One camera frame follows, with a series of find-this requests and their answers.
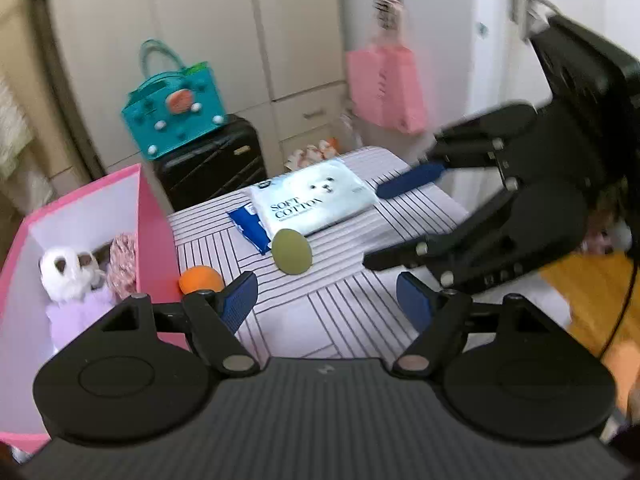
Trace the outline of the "orange plush ball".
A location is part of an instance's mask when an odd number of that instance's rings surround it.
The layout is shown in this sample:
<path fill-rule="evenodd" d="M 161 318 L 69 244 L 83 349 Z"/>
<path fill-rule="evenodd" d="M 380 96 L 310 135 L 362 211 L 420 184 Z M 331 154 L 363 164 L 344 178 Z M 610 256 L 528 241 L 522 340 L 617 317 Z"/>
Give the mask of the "orange plush ball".
<path fill-rule="evenodd" d="M 178 285 L 183 295 L 198 290 L 221 292 L 224 289 L 224 279 L 210 266 L 192 266 L 180 275 Z"/>

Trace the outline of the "green egg-shaped plush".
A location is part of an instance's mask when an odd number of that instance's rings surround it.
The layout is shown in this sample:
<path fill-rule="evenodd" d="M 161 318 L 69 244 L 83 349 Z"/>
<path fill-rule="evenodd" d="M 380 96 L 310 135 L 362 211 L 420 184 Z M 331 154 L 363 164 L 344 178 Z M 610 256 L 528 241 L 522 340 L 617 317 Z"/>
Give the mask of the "green egg-shaped plush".
<path fill-rule="evenodd" d="M 282 229 L 273 237 L 271 253 L 277 268 L 288 275 L 305 273 L 312 265 L 312 251 L 302 234 Z"/>

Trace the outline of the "pink floral cloth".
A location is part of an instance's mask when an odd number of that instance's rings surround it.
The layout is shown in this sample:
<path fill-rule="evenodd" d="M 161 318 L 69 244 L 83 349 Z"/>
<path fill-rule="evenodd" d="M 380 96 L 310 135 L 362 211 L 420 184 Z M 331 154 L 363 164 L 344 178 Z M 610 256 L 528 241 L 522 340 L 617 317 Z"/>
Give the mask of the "pink floral cloth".
<path fill-rule="evenodd" d="M 134 234 L 119 234 L 112 241 L 106 282 L 119 300 L 137 291 L 137 239 Z"/>

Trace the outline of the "blue wet wipes pack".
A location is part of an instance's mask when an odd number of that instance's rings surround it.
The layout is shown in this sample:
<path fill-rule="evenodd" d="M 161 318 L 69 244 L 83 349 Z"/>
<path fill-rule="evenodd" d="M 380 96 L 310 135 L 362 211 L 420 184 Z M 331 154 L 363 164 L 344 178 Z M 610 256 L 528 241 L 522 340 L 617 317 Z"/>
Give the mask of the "blue wet wipes pack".
<path fill-rule="evenodd" d="M 243 237 L 264 256 L 271 249 L 271 240 L 251 203 L 228 212 L 228 216 Z"/>

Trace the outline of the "purple plush toy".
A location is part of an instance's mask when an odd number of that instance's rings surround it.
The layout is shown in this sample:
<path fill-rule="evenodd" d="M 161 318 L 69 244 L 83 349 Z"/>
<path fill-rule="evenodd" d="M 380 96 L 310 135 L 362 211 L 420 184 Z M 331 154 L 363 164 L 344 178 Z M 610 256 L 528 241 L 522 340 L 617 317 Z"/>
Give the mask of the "purple plush toy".
<path fill-rule="evenodd" d="M 115 307 L 117 297 L 107 286 L 90 290 L 78 300 L 49 304 L 46 315 L 55 352 L 62 350 L 84 330 Z"/>

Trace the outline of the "white brown plush ball toy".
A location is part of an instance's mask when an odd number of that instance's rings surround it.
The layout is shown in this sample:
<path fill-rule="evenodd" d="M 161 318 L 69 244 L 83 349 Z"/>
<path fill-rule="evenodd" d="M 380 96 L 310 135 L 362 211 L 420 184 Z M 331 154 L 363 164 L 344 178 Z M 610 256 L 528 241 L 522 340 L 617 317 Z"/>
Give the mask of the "white brown plush ball toy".
<path fill-rule="evenodd" d="M 105 278 L 91 252 L 78 252 L 73 247 L 52 247 L 38 263 L 40 282 L 56 304 L 81 299 L 99 288 Z"/>

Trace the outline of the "white soft cotton tissue pack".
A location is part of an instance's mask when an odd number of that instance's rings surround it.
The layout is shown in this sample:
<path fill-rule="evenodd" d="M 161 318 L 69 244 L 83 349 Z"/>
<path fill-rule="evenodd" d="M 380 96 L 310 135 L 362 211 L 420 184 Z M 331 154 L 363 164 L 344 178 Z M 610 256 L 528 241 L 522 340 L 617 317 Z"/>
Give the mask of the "white soft cotton tissue pack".
<path fill-rule="evenodd" d="M 254 184 L 250 200 L 270 238 L 281 230 L 308 236 L 378 202 L 372 188 L 338 158 Z"/>

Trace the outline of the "striped table cloth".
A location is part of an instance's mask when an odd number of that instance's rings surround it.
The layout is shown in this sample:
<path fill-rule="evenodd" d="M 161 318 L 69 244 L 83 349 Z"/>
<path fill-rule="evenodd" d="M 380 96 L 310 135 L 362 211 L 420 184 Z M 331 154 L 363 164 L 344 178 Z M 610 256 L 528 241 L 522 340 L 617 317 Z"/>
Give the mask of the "striped table cloth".
<path fill-rule="evenodd" d="M 230 211 L 247 202 L 247 191 L 236 191 L 175 212 L 169 224 L 180 270 L 211 266 L 226 282 L 244 271 L 257 276 L 257 304 L 236 336 L 259 363 L 272 356 L 392 362 L 416 331 L 396 301 L 397 270 L 365 269 L 364 253 L 448 232 L 468 214 L 436 185 L 424 186 L 311 235 L 311 268 L 289 276 L 232 224 Z"/>

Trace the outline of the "pink hanging shopping bag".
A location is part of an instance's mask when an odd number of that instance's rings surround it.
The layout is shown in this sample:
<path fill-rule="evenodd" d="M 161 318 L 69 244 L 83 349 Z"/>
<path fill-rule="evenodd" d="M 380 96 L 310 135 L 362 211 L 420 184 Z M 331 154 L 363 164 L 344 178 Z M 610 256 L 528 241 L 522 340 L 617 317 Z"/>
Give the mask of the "pink hanging shopping bag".
<path fill-rule="evenodd" d="M 375 0 L 375 33 L 367 47 L 346 53 L 352 111 L 384 129 L 414 136 L 426 129 L 416 56 L 405 42 L 405 6 Z"/>

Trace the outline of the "pink cardboard storage box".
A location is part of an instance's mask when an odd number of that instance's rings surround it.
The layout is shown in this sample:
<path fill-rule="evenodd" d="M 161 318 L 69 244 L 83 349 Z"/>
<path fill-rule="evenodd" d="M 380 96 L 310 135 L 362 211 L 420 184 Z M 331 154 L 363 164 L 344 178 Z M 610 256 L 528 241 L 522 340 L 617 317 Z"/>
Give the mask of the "pink cardboard storage box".
<path fill-rule="evenodd" d="M 59 347 L 48 312 L 111 305 L 94 254 L 122 234 L 136 244 L 136 292 L 179 300 L 174 236 L 139 165 L 78 188 L 18 228 L 1 271 L 2 443 L 33 453 L 48 442 L 32 395 L 38 370 Z"/>

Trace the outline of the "white door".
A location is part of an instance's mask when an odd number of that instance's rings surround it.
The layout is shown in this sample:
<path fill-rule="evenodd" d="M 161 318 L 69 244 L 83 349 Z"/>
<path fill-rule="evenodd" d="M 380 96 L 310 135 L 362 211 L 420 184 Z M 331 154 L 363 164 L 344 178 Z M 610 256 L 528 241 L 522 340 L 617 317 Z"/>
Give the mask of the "white door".
<path fill-rule="evenodd" d="M 551 91 L 530 37 L 562 14 L 639 55 L 639 0 L 473 0 L 469 113 L 507 100 L 548 101 Z"/>

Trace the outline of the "black suitcase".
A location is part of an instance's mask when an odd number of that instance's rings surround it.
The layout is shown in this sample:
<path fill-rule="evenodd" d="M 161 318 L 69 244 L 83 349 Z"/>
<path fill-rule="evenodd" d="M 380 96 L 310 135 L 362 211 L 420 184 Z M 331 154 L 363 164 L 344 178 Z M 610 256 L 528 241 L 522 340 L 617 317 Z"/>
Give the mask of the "black suitcase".
<path fill-rule="evenodd" d="M 221 128 L 155 159 L 153 170 L 175 211 L 267 179 L 257 130 L 236 115 Z"/>

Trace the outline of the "teal felt handbag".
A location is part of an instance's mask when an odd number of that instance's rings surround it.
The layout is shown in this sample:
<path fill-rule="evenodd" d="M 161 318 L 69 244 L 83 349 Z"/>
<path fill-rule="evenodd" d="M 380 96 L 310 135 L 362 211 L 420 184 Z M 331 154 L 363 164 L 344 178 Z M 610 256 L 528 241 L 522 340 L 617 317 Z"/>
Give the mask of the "teal felt handbag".
<path fill-rule="evenodd" d="M 152 53 L 168 58 L 176 68 L 151 73 Z M 187 66 L 163 41 L 149 39 L 140 47 L 140 67 L 144 81 L 129 93 L 122 119 L 145 159 L 158 159 L 227 123 L 208 63 Z"/>

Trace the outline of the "cream fluffy cardigan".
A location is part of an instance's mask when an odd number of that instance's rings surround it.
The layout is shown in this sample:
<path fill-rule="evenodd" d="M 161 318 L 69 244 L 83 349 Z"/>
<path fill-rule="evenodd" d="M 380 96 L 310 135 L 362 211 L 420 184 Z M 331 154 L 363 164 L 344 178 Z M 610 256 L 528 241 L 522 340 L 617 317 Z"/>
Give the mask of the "cream fluffy cardigan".
<path fill-rule="evenodd" d="M 1 77 L 1 192 L 21 214 L 50 202 L 54 188 L 32 151 L 32 127 L 6 78 Z"/>

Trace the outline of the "beige three-door wardrobe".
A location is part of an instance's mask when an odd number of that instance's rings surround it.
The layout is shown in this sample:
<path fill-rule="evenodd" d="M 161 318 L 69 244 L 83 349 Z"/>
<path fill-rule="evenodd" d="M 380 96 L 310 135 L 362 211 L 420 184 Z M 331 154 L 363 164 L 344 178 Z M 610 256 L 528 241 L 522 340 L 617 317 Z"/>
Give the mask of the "beige three-door wardrobe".
<path fill-rule="evenodd" d="M 140 156 L 120 112 L 157 38 L 207 62 L 229 113 L 258 131 L 268 174 L 325 139 L 346 94 L 338 0 L 48 0 L 66 74 L 99 161 Z"/>

